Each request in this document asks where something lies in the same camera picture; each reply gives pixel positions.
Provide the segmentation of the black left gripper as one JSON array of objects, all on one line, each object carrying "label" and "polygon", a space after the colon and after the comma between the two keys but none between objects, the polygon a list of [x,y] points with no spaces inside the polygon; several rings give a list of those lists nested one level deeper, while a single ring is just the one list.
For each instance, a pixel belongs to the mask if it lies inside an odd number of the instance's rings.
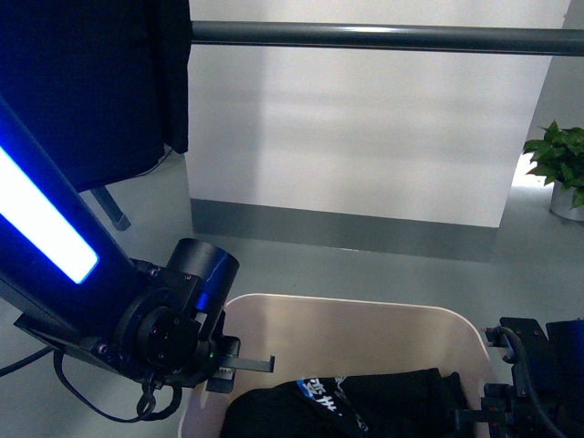
[{"label": "black left gripper", "polygon": [[273,371],[268,360],[237,357],[241,341],[223,334],[224,314],[208,337],[203,324],[181,312],[158,307],[133,318],[120,338],[120,371],[136,381],[149,372],[161,385],[194,388],[201,383],[209,392],[230,392],[235,370]]}]

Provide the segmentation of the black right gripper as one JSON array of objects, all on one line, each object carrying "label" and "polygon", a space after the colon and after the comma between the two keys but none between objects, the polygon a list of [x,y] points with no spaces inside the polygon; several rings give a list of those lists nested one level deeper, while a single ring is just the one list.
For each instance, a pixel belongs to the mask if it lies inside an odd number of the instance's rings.
[{"label": "black right gripper", "polygon": [[[484,386],[481,400],[482,411],[453,410],[455,425],[488,423],[490,437],[553,437],[552,432],[537,414],[528,397],[519,397],[513,386],[489,383]],[[490,412],[502,412],[504,420],[491,421]]]}]

